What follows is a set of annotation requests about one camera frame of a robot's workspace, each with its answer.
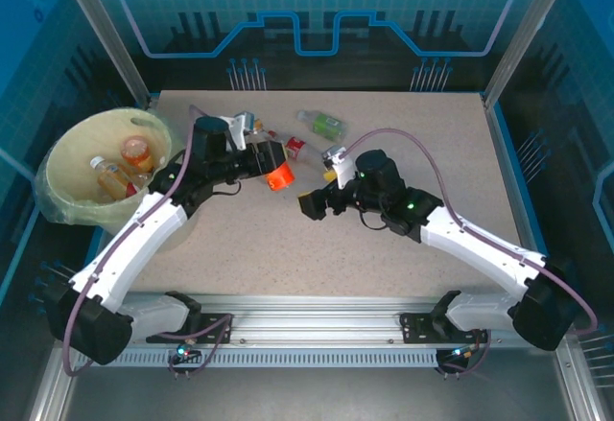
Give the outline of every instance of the speckled tabletop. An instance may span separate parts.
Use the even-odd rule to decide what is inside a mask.
[[[478,94],[372,92],[164,91],[158,111],[185,135],[188,106],[211,115],[248,110],[267,129],[330,143],[298,122],[299,109],[319,109],[345,120],[349,145],[377,128],[416,135],[440,167],[456,210],[468,220],[517,243],[518,236]],[[385,150],[406,184],[440,196],[418,148],[405,138],[380,135],[357,150]],[[305,166],[279,193],[260,178],[246,180],[236,197],[214,197],[195,215],[179,246],[157,253],[135,291],[338,296],[439,296],[448,290],[497,292],[499,287],[465,263],[389,231],[369,231],[355,211],[312,222],[296,196],[325,184]],[[375,215],[367,222],[377,225]]]

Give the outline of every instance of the bottle cap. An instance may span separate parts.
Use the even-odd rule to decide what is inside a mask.
[[[267,183],[272,191],[279,191],[290,186],[295,181],[295,175],[292,173],[292,169],[288,165],[288,162],[284,162],[274,171],[267,174]]]
[[[100,164],[104,160],[105,160],[104,157],[101,157],[101,156],[97,155],[96,157],[94,157],[92,160],[89,161],[89,166],[92,169],[95,169],[96,167],[98,167],[98,164]]]

